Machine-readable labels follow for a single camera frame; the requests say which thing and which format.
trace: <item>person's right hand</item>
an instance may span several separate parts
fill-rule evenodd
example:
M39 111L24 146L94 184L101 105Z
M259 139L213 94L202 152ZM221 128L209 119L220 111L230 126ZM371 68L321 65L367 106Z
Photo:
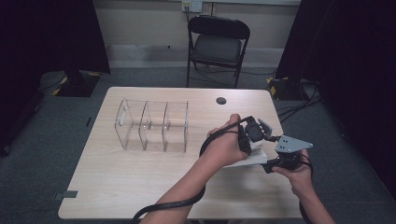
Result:
M306 149L303 149L301 152L308 158ZM309 162L306 157L302 156L302 161ZM303 194L310 193L314 190L311 177L312 171L307 165L302 165L293 171L281 167L274 167L273 171L289 179L291 190L299 198L303 196Z

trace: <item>hand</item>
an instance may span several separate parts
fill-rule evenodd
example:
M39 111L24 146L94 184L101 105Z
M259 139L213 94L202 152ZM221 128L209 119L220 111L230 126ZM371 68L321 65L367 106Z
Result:
M308 152L306 149L302 150L301 153L306 156L302 156L302 161L309 162ZM311 177L312 171L307 165L302 165L293 171L281 167L274 167L273 171L289 179L291 183L291 190L299 198L303 196L303 194L312 192L314 190Z
M232 114L230 119L220 128L215 128L210 131L207 136L215 133L217 130L229 126L240 120L238 114ZM206 148L206 151L201 157L215 162L221 168L223 166L231 165L237 161L245 160L248 154L241 151L238 146L238 126L232 127L229 131L236 133L225 133L215 140L213 140Z

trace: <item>black folding chair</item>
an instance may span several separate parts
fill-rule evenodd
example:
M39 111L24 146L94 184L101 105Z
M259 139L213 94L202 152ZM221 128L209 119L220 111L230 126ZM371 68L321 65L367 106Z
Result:
M248 26L239 20L200 15L190 19L188 28L189 59L186 86L189 87L190 84L190 62L193 62L195 70L197 63L235 69L233 87L236 88L250 38ZM198 34L195 43L192 34Z

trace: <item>transparent container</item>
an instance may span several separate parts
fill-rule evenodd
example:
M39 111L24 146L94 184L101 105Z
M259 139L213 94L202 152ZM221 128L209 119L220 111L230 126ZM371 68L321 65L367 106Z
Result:
M115 129L124 149L185 152L188 102L124 99Z

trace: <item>chair backrest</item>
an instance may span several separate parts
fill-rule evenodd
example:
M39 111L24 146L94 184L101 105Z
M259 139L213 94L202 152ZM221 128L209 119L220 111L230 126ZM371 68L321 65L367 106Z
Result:
M217 35L236 39L250 38L250 30L246 24L239 20L200 15L190 19L189 33L202 35Z

